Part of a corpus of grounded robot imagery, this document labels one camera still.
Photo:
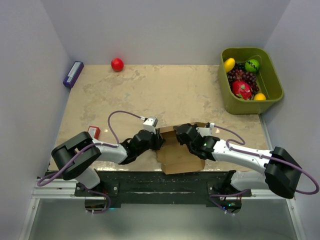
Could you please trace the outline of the brown cardboard box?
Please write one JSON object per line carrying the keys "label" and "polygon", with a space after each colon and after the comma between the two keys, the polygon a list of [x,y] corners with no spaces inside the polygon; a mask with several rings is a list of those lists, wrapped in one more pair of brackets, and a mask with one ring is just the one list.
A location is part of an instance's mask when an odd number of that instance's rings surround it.
{"label": "brown cardboard box", "polygon": [[166,175],[199,172],[205,168],[205,160],[191,154],[186,145],[180,145],[173,125],[160,127],[159,132],[165,142],[156,151],[157,161]]}

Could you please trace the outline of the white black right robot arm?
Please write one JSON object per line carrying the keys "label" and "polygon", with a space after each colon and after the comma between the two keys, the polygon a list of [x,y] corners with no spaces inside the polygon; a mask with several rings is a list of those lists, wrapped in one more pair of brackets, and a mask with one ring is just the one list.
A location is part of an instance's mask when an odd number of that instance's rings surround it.
{"label": "white black right robot arm", "polygon": [[180,145],[202,160],[229,162],[249,168],[249,172],[236,171],[223,183],[223,192],[230,197],[247,189],[269,189],[274,194],[292,199],[296,193],[301,172],[300,165],[282,147],[259,150],[234,145],[212,135],[214,124],[204,127],[185,123],[175,126],[174,132]]}

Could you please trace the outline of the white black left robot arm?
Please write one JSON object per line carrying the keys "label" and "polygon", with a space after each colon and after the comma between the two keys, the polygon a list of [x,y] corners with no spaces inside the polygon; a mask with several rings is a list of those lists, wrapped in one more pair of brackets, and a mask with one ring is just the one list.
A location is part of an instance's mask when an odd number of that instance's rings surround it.
{"label": "white black left robot arm", "polygon": [[127,165],[148,150],[160,150],[164,143],[159,129],[155,132],[140,130],[119,144],[99,141],[83,131],[55,147],[51,156],[65,181],[75,179],[92,196],[99,196],[104,184],[98,173],[90,168],[94,161]]}

